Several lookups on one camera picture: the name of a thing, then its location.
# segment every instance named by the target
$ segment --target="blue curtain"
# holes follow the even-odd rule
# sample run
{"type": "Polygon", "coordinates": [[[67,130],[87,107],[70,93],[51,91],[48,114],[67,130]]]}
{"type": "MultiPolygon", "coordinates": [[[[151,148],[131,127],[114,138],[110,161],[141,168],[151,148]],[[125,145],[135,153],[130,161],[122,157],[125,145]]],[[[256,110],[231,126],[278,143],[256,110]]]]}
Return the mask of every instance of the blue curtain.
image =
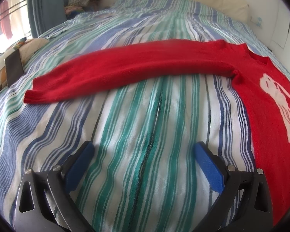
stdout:
{"type": "Polygon", "coordinates": [[[67,20],[64,6],[69,0],[27,0],[28,18],[32,37],[36,38],[45,31],[67,20]]]}

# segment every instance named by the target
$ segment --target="metal screw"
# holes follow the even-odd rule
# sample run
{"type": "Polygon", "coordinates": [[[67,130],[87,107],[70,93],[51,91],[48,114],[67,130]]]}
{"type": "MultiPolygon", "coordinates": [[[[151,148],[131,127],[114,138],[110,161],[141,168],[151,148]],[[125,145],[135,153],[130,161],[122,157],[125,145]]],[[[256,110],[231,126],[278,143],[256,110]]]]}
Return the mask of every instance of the metal screw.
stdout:
{"type": "Polygon", "coordinates": [[[264,172],[263,172],[263,170],[262,170],[261,168],[258,168],[258,169],[257,169],[257,173],[258,173],[258,174],[263,174],[264,172]]]}
{"type": "Polygon", "coordinates": [[[31,168],[28,168],[25,170],[25,174],[30,174],[32,172],[32,169],[31,168]]]}
{"type": "Polygon", "coordinates": [[[61,169],[61,165],[56,165],[53,167],[53,171],[59,171],[61,169]]]}
{"type": "Polygon", "coordinates": [[[235,171],[235,166],[233,166],[233,165],[229,165],[228,167],[227,167],[227,169],[229,170],[229,171],[231,171],[231,172],[234,172],[235,171]]]}

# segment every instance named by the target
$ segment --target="red cloth hanging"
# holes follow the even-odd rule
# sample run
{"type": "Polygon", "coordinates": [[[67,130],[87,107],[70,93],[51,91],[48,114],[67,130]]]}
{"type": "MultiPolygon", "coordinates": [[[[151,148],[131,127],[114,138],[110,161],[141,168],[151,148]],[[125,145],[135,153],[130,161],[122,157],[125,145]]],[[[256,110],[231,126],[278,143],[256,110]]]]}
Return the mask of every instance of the red cloth hanging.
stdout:
{"type": "Polygon", "coordinates": [[[277,223],[290,206],[290,82],[270,58],[246,44],[173,39],[89,53],[35,78],[24,103],[52,103],[192,73],[232,78],[248,113],[256,167],[265,172],[277,223]]]}
{"type": "Polygon", "coordinates": [[[10,19],[8,15],[9,13],[8,8],[9,8],[8,1],[4,0],[0,4],[0,26],[1,26],[2,33],[9,40],[12,38],[13,34],[12,34],[11,23],[10,23],[10,19]]]}

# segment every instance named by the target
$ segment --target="smartphone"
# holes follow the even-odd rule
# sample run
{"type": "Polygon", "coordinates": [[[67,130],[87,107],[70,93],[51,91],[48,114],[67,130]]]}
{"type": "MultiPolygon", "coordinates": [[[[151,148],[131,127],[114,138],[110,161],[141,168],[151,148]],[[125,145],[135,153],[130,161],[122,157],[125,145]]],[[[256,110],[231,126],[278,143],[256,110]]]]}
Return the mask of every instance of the smartphone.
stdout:
{"type": "Polygon", "coordinates": [[[19,49],[16,49],[8,57],[5,58],[6,81],[8,87],[14,84],[19,78],[24,75],[22,60],[20,59],[19,49]]]}

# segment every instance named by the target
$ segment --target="bed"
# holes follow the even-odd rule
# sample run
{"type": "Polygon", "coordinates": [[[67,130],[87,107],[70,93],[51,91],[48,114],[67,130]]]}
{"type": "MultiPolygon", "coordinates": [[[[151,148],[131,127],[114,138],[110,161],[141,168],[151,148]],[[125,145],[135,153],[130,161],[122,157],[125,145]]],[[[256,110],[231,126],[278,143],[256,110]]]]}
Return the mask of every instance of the bed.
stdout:
{"type": "MultiPolygon", "coordinates": [[[[80,14],[40,36],[50,43],[26,64],[17,83],[0,92],[2,216],[13,225],[25,169],[49,170],[90,140],[95,157],[70,195],[96,231],[191,231],[218,196],[195,163],[193,143],[205,142],[227,165],[254,170],[247,113],[229,78],[165,76],[42,105],[24,104],[24,93],[33,78],[79,55],[171,38],[247,43],[271,57],[290,80],[243,21],[194,0],[118,0],[110,9],[80,14]]],[[[234,216],[241,194],[223,225],[234,216]]]]}

